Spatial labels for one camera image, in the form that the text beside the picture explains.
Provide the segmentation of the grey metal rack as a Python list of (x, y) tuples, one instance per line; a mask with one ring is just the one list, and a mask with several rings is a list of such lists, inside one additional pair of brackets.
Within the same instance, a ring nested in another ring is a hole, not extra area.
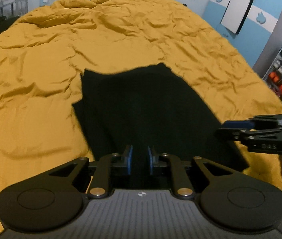
[(11, 16), (22, 16), (28, 13), (28, 0), (0, 0), (1, 16), (4, 16), (5, 7), (10, 7)]

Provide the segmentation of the black t-shirt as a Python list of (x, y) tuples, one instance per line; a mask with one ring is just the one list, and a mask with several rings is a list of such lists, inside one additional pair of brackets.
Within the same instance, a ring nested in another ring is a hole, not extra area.
[(82, 99), (73, 109), (94, 158), (132, 147), (131, 174), (123, 178), (124, 185), (170, 186), (170, 175), (156, 176), (150, 169), (152, 152), (247, 169), (236, 144), (218, 133), (221, 123), (208, 105), (165, 64), (116, 74), (86, 70), (81, 83)]

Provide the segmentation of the blue white wardrobe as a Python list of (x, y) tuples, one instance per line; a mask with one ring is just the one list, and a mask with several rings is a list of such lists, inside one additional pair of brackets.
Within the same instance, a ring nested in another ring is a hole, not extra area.
[(282, 0), (210, 0), (203, 14), (254, 66), (282, 12)]

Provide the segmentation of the mustard yellow duvet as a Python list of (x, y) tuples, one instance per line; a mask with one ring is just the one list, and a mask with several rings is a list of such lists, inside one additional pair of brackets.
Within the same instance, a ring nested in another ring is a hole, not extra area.
[(56, 1), (0, 34), (0, 192), (93, 157), (72, 109), (82, 98), (84, 70), (116, 73), (160, 62), (220, 121), (282, 114), (282, 102), (239, 52), (181, 3)]

